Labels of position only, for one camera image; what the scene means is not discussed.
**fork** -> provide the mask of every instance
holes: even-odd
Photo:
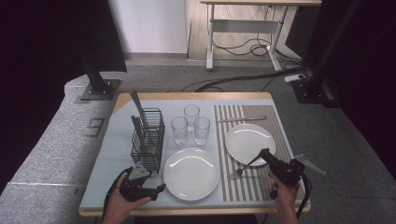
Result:
[[[239,177],[242,176],[242,173],[244,172],[244,170],[246,168],[249,167],[249,165],[251,165],[251,163],[253,163],[254,161],[258,160],[261,157],[261,155],[258,155],[256,158],[254,158],[250,163],[248,163],[247,165],[244,166],[244,168],[239,168],[237,170],[235,170],[232,174],[227,175],[227,178],[229,178],[230,180],[235,180]]]

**utensil holder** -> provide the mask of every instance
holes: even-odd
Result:
[[[132,137],[131,157],[134,162],[140,161],[149,172],[161,169],[163,156],[163,136],[165,125],[163,113],[159,108],[143,108],[145,118],[140,117],[140,129],[143,133],[143,141],[137,135],[136,128]]]

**power strip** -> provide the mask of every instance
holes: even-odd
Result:
[[[305,76],[303,74],[297,74],[297,75],[285,77],[285,82],[291,82],[291,81],[295,81],[295,80],[302,80],[304,78],[305,78]]]

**black cable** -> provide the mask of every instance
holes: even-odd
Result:
[[[274,73],[274,74],[269,74],[269,75],[258,75],[258,76],[252,76],[252,77],[229,77],[229,78],[224,78],[224,79],[220,79],[218,81],[214,81],[214,82],[205,84],[204,86],[200,87],[195,92],[204,91],[204,90],[206,90],[209,87],[212,87],[214,85],[217,85],[217,84],[220,84],[220,83],[224,83],[224,82],[237,81],[237,80],[251,80],[251,79],[259,79],[259,78],[265,78],[265,77],[276,77],[276,76],[280,76],[280,75],[285,75],[287,73],[301,71],[301,70],[303,70],[305,68],[306,68],[305,66],[299,66],[297,68],[291,68],[289,70],[284,70],[284,71],[281,71],[281,72],[278,72],[278,73]]]
[[[265,88],[267,88],[267,86],[269,86],[270,83],[274,80],[274,78],[275,78],[275,76],[271,77],[271,79],[267,82],[267,84],[265,84],[265,85],[262,87],[262,89],[261,89],[260,91],[264,91]]]
[[[226,7],[227,14],[230,16],[230,18],[233,18],[233,17],[231,17],[231,15],[228,13],[228,8],[227,8],[227,6],[226,6],[226,5],[224,5],[224,6]],[[269,7],[267,7],[267,9],[266,9],[266,14],[265,14],[264,19],[266,19],[266,17],[267,17],[268,8],[269,8]],[[275,17],[275,13],[276,13],[276,7],[274,7],[273,19],[274,19],[274,17]],[[206,5],[206,20],[207,20],[207,22],[209,21],[209,7],[208,7],[208,5]],[[265,55],[268,54],[268,50],[267,50],[267,45],[263,45],[262,43],[260,43],[260,41],[264,41],[264,42],[266,42],[266,43],[268,43],[268,44],[270,44],[270,42],[267,41],[267,40],[264,40],[264,39],[259,38],[259,35],[260,35],[260,34],[257,34],[256,38],[250,38],[250,39],[247,40],[244,44],[239,45],[239,46],[236,46],[236,47],[222,47],[222,46],[217,45],[216,42],[215,42],[214,40],[212,40],[212,45],[213,45],[215,48],[217,48],[217,49],[223,49],[223,50],[225,50],[225,51],[227,51],[227,52],[229,52],[229,53],[231,53],[232,55],[235,55],[235,56],[244,56],[244,55],[252,54],[252,55],[257,56],[257,57],[262,57],[262,56],[265,56]],[[234,53],[234,52],[231,52],[231,51],[229,50],[229,49],[238,49],[238,48],[242,48],[242,47],[244,47],[248,42],[250,42],[250,41],[252,41],[252,40],[257,40],[257,42],[258,42],[259,45],[252,45],[252,46],[250,46],[250,51],[249,51],[249,52],[246,52],[246,53]],[[258,49],[264,49],[265,52],[262,53],[262,54],[256,53],[255,51],[258,50]],[[301,62],[302,62],[301,59],[293,58],[293,57],[290,57],[289,55],[285,55],[285,54],[283,54],[282,52],[280,52],[280,51],[277,50],[277,49],[276,49],[276,52],[278,53],[279,57],[280,57],[282,60],[284,60],[284,61],[293,62],[293,63],[297,63],[297,64],[301,64]]]
[[[271,12],[272,11],[272,7],[268,7],[268,6],[264,6],[264,7],[265,7],[266,12]]]
[[[228,15],[231,19],[233,19],[233,17],[230,15],[230,13],[228,13],[227,5],[224,5],[224,6],[225,6],[225,11],[227,12],[227,15]]]
[[[191,84],[187,85],[186,87],[184,87],[183,90],[181,90],[180,92],[183,92],[183,91],[186,90],[188,87],[193,86],[193,85],[196,85],[196,84],[200,84],[200,83],[208,82],[208,81],[218,81],[218,80],[220,80],[220,79],[217,78],[217,79],[209,79],[209,80],[194,82],[194,83],[191,83]]]
[[[309,194],[312,191],[311,182],[306,178],[306,175],[305,174],[301,174],[301,178],[303,179],[303,183],[304,183],[305,196],[303,198],[303,201],[300,204],[300,207],[298,208],[298,211],[297,211],[297,214],[296,214],[297,218],[299,218],[301,213],[303,212],[303,208],[305,207],[306,202],[308,202]]]
[[[209,87],[207,89],[216,89],[216,90],[220,90],[220,92],[224,92],[224,89],[222,89],[220,87]]]
[[[110,196],[111,196],[111,194],[113,193],[114,188],[117,186],[117,183],[119,182],[119,179],[122,177],[122,175],[123,175],[124,173],[131,173],[132,170],[133,170],[132,167],[123,170],[123,171],[117,176],[117,178],[114,180],[114,182],[113,182],[113,184],[111,185],[110,189],[108,189],[108,192],[107,192],[106,197],[105,197],[105,202],[104,202],[104,205],[103,205],[102,220],[105,219],[108,200],[110,200]]]
[[[265,6],[266,7],[266,9],[265,9],[265,16],[264,16],[264,20],[266,20],[267,19],[267,15],[268,15],[268,9],[269,9],[269,7],[268,6]]]
[[[254,19],[254,20],[257,20],[257,18],[259,18],[259,15],[260,15],[260,7],[257,7],[257,11],[254,13],[253,17],[250,18],[250,20],[252,21],[255,17],[256,17],[256,19]]]

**gray carpet floor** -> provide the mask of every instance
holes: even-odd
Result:
[[[273,69],[261,67],[217,67],[207,72],[203,66],[134,65],[128,66],[127,74],[107,72],[102,76],[120,79],[121,93],[130,89],[182,91],[209,79],[271,73]],[[306,170],[314,188],[312,209],[302,214],[300,223],[394,223],[396,182],[364,137],[341,109],[298,104],[283,78],[227,82],[207,91],[270,92],[293,153],[305,154],[327,172],[317,175]],[[88,83],[83,76],[66,84],[64,101],[52,123],[0,197],[1,223],[100,221],[81,217],[78,207],[117,97],[78,104],[76,99]],[[87,125],[93,118],[105,122],[97,137],[87,137],[91,131]],[[266,223],[278,223],[276,215],[270,215]]]

